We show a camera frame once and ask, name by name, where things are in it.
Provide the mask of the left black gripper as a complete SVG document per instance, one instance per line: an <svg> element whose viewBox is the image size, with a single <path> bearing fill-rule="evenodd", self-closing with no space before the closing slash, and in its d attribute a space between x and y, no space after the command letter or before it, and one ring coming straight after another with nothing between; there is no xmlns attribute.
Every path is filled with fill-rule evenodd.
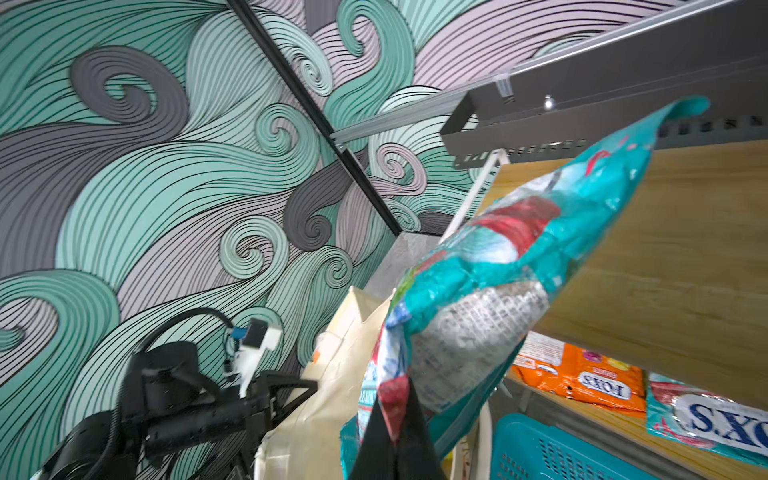
<svg viewBox="0 0 768 480"><path fill-rule="evenodd" d="M146 459L158 467L167 457L204 443L237 439L233 453L220 452L201 467L222 460L253 461L268 432L318 390L315 380L262 371L246 387L220 387L200 371L197 346L171 342L139 350L128 361L116 400L116 477L134 479Z"/></svg>

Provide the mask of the red green candy bag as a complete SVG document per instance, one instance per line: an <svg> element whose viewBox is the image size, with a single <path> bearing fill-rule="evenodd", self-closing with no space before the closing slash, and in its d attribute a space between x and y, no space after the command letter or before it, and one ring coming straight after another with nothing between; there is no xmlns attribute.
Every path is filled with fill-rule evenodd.
<svg viewBox="0 0 768 480"><path fill-rule="evenodd" d="M709 105L684 97L604 137L469 219L403 275L364 374L358 447L342 440L347 478L375 400L397 446L410 381L438 457L455 447L632 199L662 123Z"/></svg>

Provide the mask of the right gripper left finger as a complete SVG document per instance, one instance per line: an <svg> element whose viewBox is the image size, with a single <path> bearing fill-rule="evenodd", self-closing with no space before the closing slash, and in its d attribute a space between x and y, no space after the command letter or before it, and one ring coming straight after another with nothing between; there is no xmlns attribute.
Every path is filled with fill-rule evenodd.
<svg viewBox="0 0 768 480"><path fill-rule="evenodd" d="M350 480L395 480L397 446L390 439L378 400L368 421Z"/></svg>

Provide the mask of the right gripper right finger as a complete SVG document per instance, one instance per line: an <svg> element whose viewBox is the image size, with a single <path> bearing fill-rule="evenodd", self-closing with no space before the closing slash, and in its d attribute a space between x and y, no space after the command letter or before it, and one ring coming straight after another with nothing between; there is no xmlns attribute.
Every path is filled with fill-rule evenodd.
<svg viewBox="0 0 768 480"><path fill-rule="evenodd" d="M445 480L413 382L409 382L405 417L396 449L398 480Z"/></svg>

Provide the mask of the cream canvas grocery bag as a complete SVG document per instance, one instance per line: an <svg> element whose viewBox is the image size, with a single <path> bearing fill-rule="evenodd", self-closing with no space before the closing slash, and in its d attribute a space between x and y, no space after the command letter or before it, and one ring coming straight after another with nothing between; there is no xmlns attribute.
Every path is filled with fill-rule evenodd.
<svg viewBox="0 0 768 480"><path fill-rule="evenodd" d="M380 300L350 287L326 331L320 334L302 379L318 391L268 433L255 456L254 479L349 479L342 467L342 440L357 445L356 414L364 373L392 299ZM447 479L489 479L492 424L487 403L436 475ZM384 453L358 468L355 479L425 479L397 473L397 447L384 435Z"/></svg>

